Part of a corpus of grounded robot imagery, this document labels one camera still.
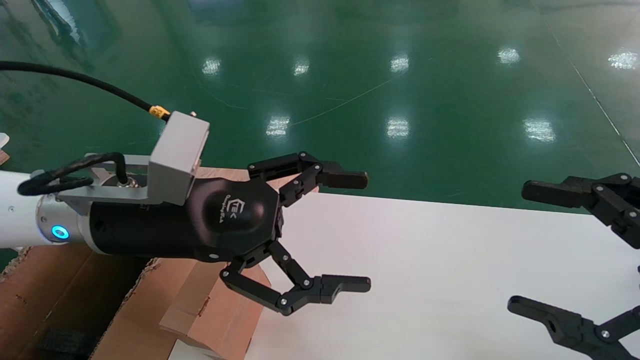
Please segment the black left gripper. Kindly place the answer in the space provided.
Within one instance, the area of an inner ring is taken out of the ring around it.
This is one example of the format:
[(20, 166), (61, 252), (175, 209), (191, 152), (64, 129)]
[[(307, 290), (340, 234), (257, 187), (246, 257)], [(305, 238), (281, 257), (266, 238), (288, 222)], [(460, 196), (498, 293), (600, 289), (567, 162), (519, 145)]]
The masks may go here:
[(278, 209), (263, 180), (198, 178), (183, 205), (94, 202), (90, 237), (106, 255), (256, 264), (275, 239)]

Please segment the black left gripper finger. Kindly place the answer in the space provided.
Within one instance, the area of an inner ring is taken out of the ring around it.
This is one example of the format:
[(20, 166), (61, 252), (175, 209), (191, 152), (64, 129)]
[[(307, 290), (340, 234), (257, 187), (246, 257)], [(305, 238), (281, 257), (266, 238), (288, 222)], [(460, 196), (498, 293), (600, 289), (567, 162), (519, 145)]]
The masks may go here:
[(234, 259), (222, 269), (220, 278), (228, 289), (283, 316), (290, 316), (310, 304), (331, 305), (341, 292), (366, 293), (371, 290), (368, 276), (309, 276), (278, 242), (271, 241), (263, 250), (289, 278), (293, 287), (278, 292), (242, 274), (248, 262)]
[(362, 190), (368, 186), (365, 171), (345, 170), (338, 162), (320, 161), (308, 152), (290, 153), (247, 166), (250, 179), (265, 182), (293, 177), (279, 187), (279, 204), (290, 207), (315, 188)]

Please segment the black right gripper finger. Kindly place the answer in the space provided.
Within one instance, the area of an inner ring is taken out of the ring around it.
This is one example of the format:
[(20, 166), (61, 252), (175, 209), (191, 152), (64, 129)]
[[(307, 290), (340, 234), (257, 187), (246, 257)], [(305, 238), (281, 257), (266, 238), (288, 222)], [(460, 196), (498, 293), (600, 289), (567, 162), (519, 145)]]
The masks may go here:
[(579, 313), (561, 309), (519, 295), (507, 303), (510, 313), (546, 327), (557, 346), (586, 355), (591, 360), (635, 360), (620, 342), (640, 328), (640, 308), (634, 307), (612, 319), (596, 324)]
[(640, 179), (628, 173), (604, 178), (569, 176), (561, 183), (526, 181), (523, 199), (563, 208), (583, 208), (631, 248), (640, 248)]

